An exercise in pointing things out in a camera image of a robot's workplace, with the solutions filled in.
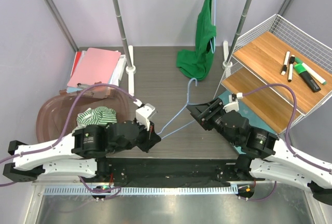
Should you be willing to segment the light blue wire hanger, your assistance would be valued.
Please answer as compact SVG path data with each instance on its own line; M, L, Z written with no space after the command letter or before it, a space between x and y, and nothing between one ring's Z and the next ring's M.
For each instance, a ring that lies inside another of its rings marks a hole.
M199 96L200 93L202 93L202 83L198 81L196 78L189 79L187 86L180 85L181 87L173 88L171 91L171 98L169 100L166 100L166 104L170 106L170 109L172 111L177 110L182 103L184 105L179 109L179 111L161 128L161 130L158 132L158 135L161 136L161 140L173 135L174 133L186 128L190 124L194 123L194 119L192 117L186 117L187 119L190 119L189 123L186 123L185 125L177 128L176 130L173 130L172 132L165 134L165 130L168 130L170 127L172 127L175 124L176 118L179 116L184 116L184 112L187 110L187 106L194 106L202 103L202 99Z

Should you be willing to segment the green white striped tank top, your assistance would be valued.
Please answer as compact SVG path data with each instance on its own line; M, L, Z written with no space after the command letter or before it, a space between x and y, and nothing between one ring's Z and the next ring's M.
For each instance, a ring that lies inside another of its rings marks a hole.
M88 125L117 123L116 111L105 106L99 106L94 109L88 108L85 112L78 114L76 121L77 129L85 128Z

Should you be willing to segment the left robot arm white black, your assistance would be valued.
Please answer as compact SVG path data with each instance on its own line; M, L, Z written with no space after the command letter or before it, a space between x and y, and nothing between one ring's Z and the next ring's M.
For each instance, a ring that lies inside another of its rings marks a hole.
M8 153L12 161L5 164L3 175L14 183L35 181L40 175L51 174L96 178L104 182L110 177L105 161L107 154L134 147L149 152L160 141L154 123L145 127L136 120L88 125L60 141L34 145L11 141Z

